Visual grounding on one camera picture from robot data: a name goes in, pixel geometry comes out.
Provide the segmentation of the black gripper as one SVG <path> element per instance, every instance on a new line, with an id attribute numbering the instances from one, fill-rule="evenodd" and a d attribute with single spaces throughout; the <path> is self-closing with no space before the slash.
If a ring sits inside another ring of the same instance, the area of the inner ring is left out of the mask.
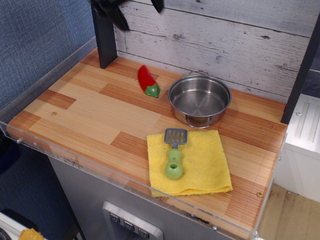
<path id="1" fill-rule="evenodd" d="M 116 27 L 122 31 L 129 31 L 129 25 L 118 7 L 127 0 L 89 0 L 89 3 L 95 8 L 102 11 L 102 17 L 108 18 Z M 151 0 L 152 5 L 158 13 L 165 8 L 164 0 Z"/>

